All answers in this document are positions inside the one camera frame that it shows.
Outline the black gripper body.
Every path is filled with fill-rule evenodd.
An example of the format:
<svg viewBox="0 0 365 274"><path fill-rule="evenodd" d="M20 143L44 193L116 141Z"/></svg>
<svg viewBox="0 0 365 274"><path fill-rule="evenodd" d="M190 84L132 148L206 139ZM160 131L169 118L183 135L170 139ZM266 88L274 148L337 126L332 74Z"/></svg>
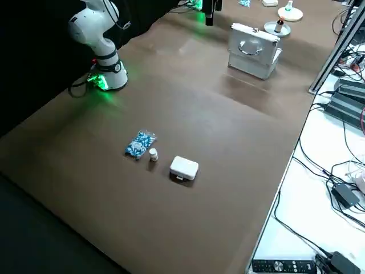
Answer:
<svg viewBox="0 0 365 274"><path fill-rule="evenodd" d="M213 14L215 11L222 10L222 0L203 0L202 11L205 14Z"/></svg>

